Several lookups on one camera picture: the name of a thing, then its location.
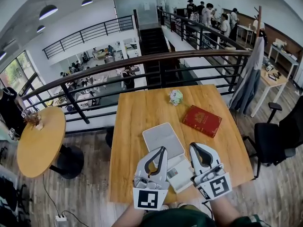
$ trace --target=pendant light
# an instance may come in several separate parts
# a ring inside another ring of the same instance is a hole
[[[39,20],[44,19],[57,11],[58,8],[55,5],[47,5],[41,10]]]
[[[45,26],[44,25],[40,25],[37,29],[37,33],[39,33],[40,31],[44,30]]]
[[[88,5],[88,4],[92,3],[92,2],[93,2],[92,0],[83,0],[81,6]]]
[[[0,51],[0,61],[3,59],[3,57],[6,55],[5,51]]]

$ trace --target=cable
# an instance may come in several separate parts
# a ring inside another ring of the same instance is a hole
[[[210,207],[208,207],[206,204],[208,203],[208,201],[202,202],[202,204],[208,208],[208,210],[210,211],[211,215],[212,215],[212,220],[214,219],[214,214],[213,211],[210,209]]]
[[[44,187],[44,190],[45,190],[46,193],[47,193],[47,196],[48,196],[48,197],[50,198],[50,200],[53,202],[53,204],[54,204],[54,206],[55,206],[55,208],[56,208],[56,210],[57,210],[58,216],[60,217],[60,214],[59,214],[59,211],[58,211],[58,209],[57,209],[57,206],[56,206],[55,202],[52,200],[51,196],[48,194],[48,192],[47,192],[47,190],[46,190],[46,187],[45,187],[45,184],[44,184],[44,174],[43,174],[43,187]]]
[[[81,224],[83,224],[83,225],[85,225],[86,227],[89,227],[88,225],[86,225],[86,224],[84,224],[84,223],[82,223],[78,218],[77,218],[77,216],[76,215],[74,215],[72,212],[69,212],[68,210],[64,210],[64,211],[62,211],[62,213],[61,213],[61,215],[63,215],[63,213],[64,212],[68,212],[68,213],[70,213],[70,214],[72,214]]]

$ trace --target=small plant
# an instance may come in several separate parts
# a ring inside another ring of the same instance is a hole
[[[40,116],[38,113],[30,113],[24,117],[24,122],[32,126],[37,126],[40,123]]]

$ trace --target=bag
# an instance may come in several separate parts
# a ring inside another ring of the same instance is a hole
[[[190,18],[189,18],[190,20],[192,20],[192,21],[194,21],[194,22],[198,22],[198,16],[195,14],[195,13],[192,13],[191,15],[190,15]]]

